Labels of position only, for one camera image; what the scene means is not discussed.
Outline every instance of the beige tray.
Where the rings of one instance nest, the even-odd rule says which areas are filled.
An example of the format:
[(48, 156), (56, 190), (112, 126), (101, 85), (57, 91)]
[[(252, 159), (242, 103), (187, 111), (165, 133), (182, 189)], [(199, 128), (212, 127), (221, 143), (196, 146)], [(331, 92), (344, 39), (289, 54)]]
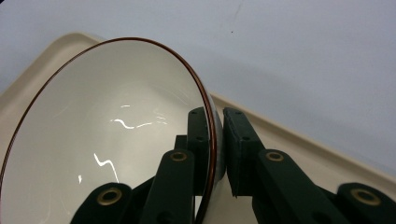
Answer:
[[(100, 41), (98, 38), (84, 34), (60, 37), (0, 95), (0, 162), (3, 163), (7, 146), (21, 116), (47, 79), (73, 56)], [(335, 192), (342, 183), (361, 182), (380, 189), (396, 200), (395, 177), (336, 153), (214, 93), (212, 97), (221, 117), (225, 106), (244, 111), (266, 147), (280, 149), (290, 154), (317, 185)], [(257, 221), (251, 209), (251, 198), (233, 198), (225, 176), (214, 191), (205, 222), (256, 223)]]

